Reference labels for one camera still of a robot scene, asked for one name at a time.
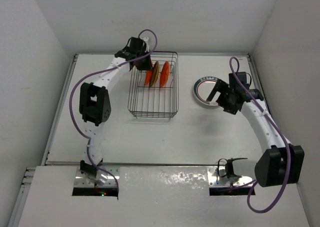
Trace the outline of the orange plastic plate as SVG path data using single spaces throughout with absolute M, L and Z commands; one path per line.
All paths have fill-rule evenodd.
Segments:
M 153 62 L 150 61 L 150 64 L 151 64 L 151 70 L 148 70 L 146 72 L 146 75 L 145 75 L 145 80 L 144 80 L 144 85 L 145 86 L 147 86 L 150 83 L 150 80 L 151 80 L 151 77 L 152 77 L 152 74 L 153 74 Z
M 166 61 L 162 67 L 162 71 L 160 74 L 159 86 L 162 88 L 166 85 L 169 75 L 170 75 L 171 65 L 168 61 Z

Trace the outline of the yellow patterned brown plate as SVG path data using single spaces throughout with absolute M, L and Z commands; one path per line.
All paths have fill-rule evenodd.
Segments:
M 149 87 L 152 87 L 156 84 L 159 77 L 159 72 L 160 72 L 160 64 L 158 61 L 156 61 L 152 69 L 151 78 L 149 81 Z

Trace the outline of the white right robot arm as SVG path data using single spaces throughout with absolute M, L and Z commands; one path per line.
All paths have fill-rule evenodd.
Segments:
M 292 145 L 288 139 L 281 138 L 276 128 L 268 121 L 272 117 L 261 92 L 258 89 L 249 89 L 247 83 L 243 85 L 245 88 L 242 88 L 230 73 L 229 83 L 219 80 L 214 89 L 220 93 L 216 102 L 223 111 L 233 115 L 241 112 L 260 143 L 263 155 L 254 168 L 257 182 L 261 187 L 282 185 L 288 160 L 285 143 L 288 143 L 291 162 L 287 183 L 296 184 L 300 178 L 305 156 L 303 148 L 300 145 Z

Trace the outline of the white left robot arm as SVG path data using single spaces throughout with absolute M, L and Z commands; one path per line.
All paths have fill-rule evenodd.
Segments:
M 85 130 L 81 135 L 88 140 L 84 158 L 80 162 L 80 171 L 89 177 L 98 178 L 98 172 L 102 168 L 102 131 L 105 122 L 111 114 L 111 103 L 109 92 L 117 84 L 120 78 L 136 68 L 145 72 L 144 84 L 153 87 L 156 83 L 163 88 L 171 73 L 171 66 L 168 62 L 161 67 L 158 62 L 152 62 L 150 55 L 153 50 L 149 46 L 148 37 L 131 37 L 126 46 L 115 53 L 110 65 L 96 72 L 98 78 L 86 83 L 84 76 L 76 84 L 80 87 L 79 112 L 85 122 Z

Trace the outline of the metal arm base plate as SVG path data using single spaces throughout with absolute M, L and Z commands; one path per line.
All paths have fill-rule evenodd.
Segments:
M 226 174 L 225 167 L 217 165 L 207 167 L 207 180 L 210 188 L 237 188 L 251 187 L 255 182 L 249 176 L 237 175 L 235 177 L 224 176 Z

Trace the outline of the left metal arm base plate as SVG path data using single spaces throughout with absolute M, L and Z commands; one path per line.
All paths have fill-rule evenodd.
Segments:
M 73 187 L 74 188 L 94 188 L 94 185 L 97 184 L 98 188 L 102 188 L 102 187 L 116 188 L 117 183 L 115 181 L 115 178 L 117 181 L 120 179 L 120 166 L 103 165 L 102 168 L 105 169 L 108 173 L 102 170 L 98 170 L 97 177 L 94 177 L 82 172 L 80 167 L 78 166 L 75 172 Z

